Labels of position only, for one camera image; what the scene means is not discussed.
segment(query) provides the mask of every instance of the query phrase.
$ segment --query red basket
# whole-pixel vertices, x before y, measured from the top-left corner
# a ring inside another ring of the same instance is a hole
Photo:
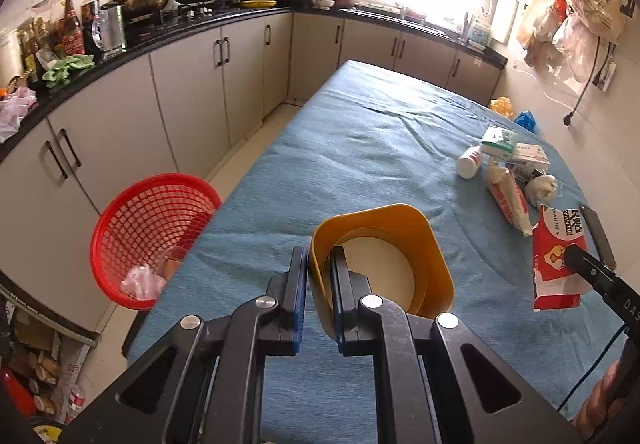
[[[117,196],[104,210],[91,240],[91,267],[98,286],[112,301],[149,310],[156,300],[137,300],[120,291],[131,268],[156,259],[171,247],[190,250],[222,206],[216,190],[181,173],[157,175]]]

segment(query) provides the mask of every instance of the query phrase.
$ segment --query cabinet door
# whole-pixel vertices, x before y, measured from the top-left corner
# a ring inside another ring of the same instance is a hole
[[[344,19],[296,13],[291,39],[289,98],[305,102],[338,67]]]
[[[291,50],[290,13],[267,16],[264,42],[264,115],[287,96]]]
[[[403,32],[394,70],[444,88],[455,58],[450,46]]]
[[[371,23],[347,19],[344,22],[340,65],[362,61],[392,70],[400,47],[400,32]]]
[[[89,243],[98,214],[78,182],[62,177],[46,121],[0,165],[0,269],[53,312],[95,331],[110,304],[94,280]]]
[[[130,185],[176,169],[148,56],[101,77],[51,113],[49,122],[99,211]]]
[[[222,27],[226,116],[231,146],[262,121],[264,18]]]
[[[220,29],[151,53],[166,133],[178,171],[206,176],[229,151]]]
[[[495,85],[498,84],[500,70],[473,56],[458,52],[453,63],[447,90],[489,106]]]

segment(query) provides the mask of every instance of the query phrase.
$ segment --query gas stove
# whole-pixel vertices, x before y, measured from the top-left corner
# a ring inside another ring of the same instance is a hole
[[[205,22],[220,14],[239,10],[238,4],[232,4],[226,0],[213,0],[146,14],[125,23],[127,45],[129,47],[140,45],[140,43],[157,39],[172,29]]]

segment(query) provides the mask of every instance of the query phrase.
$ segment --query yellow plastic bag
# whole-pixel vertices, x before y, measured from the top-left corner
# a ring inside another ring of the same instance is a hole
[[[507,117],[507,119],[513,119],[515,115],[513,107],[511,107],[511,99],[509,97],[499,97],[492,99],[489,108],[494,110],[497,114]]]

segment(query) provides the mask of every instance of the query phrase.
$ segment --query phone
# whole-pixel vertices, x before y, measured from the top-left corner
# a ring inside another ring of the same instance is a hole
[[[610,268],[610,270],[616,270],[618,264],[616,264],[616,260],[613,257],[613,251],[611,250],[604,228],[600,223],[598,214],[586,205],[580,206],[580,212],[584,217],[584,221],[587,223],[587,227],[589,228],[589,232],[593,238],[596,250],[598,251],[600,261],[606,265],[607,268]]]

